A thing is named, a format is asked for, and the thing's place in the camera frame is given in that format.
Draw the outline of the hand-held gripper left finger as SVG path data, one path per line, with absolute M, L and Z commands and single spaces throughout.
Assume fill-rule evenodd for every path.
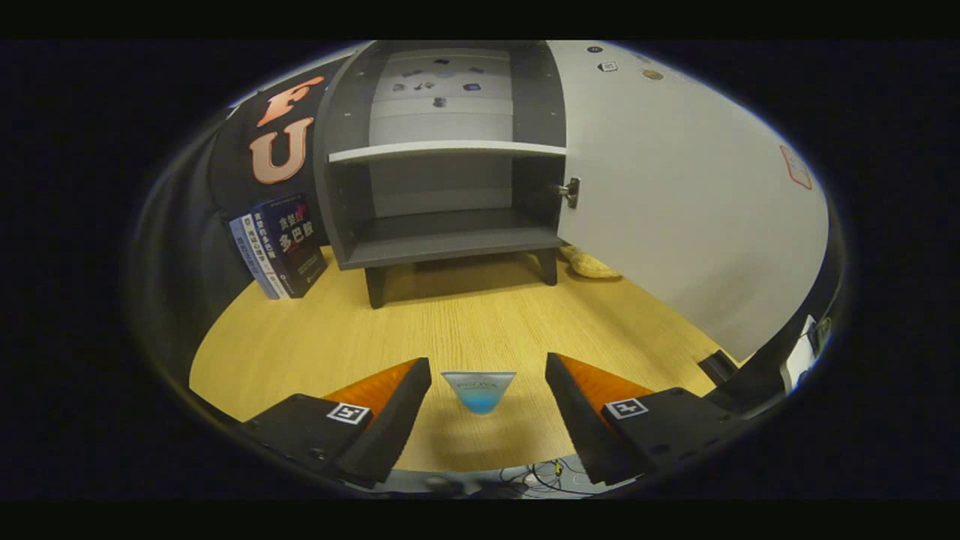
M 413 358 L 326 396 L 292 394 L 238 431 L 306 475 L 374 488 L 404 452 L 431 383 L 428 358 Z

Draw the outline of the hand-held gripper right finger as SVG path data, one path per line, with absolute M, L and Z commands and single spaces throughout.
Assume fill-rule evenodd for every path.
M 743 431 L 741 415 L 682 387 L 661 391 L 549 352 L 545 379 L 591 482 L 607 485 L 691 464 Z

